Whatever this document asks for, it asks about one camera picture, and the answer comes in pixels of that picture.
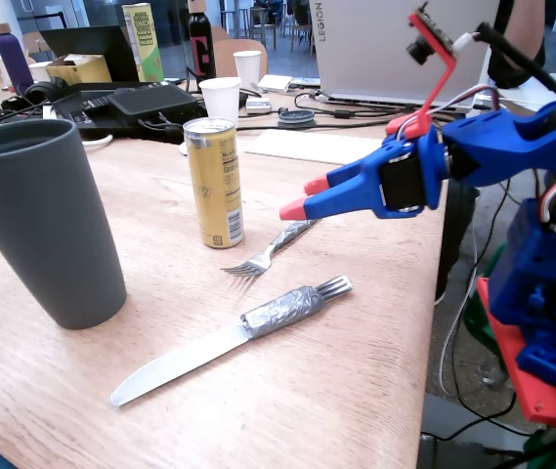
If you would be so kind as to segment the blue gripper body black servo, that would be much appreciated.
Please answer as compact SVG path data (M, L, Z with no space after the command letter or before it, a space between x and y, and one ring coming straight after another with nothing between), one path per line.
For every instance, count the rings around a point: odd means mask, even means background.
M448 178L448 153L436 127L423 136L402 139L395 134L382 141L391 156L378 168L383 207L373 213L379 219L415 217L424 208L440 205L443 181Z

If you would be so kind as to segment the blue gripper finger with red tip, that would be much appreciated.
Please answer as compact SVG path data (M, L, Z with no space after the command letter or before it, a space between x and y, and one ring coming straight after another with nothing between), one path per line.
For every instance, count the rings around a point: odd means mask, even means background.
M303 221L331 217L361 210L377 210L380 196L306 196L292 201L279 210L284 221Z
M332 170L304 186L306 196L380 196L383 148Z

